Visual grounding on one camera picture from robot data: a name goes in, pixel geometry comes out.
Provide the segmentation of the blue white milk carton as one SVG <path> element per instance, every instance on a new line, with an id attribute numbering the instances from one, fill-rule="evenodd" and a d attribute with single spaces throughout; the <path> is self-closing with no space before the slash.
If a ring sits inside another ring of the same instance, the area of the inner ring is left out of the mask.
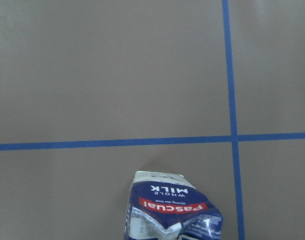
<path id="1" fill-rule="evenodd" d="M 183 175 L 137 171 L 125 216 L 126 240 L 219 240 L 223 216 Z"/>

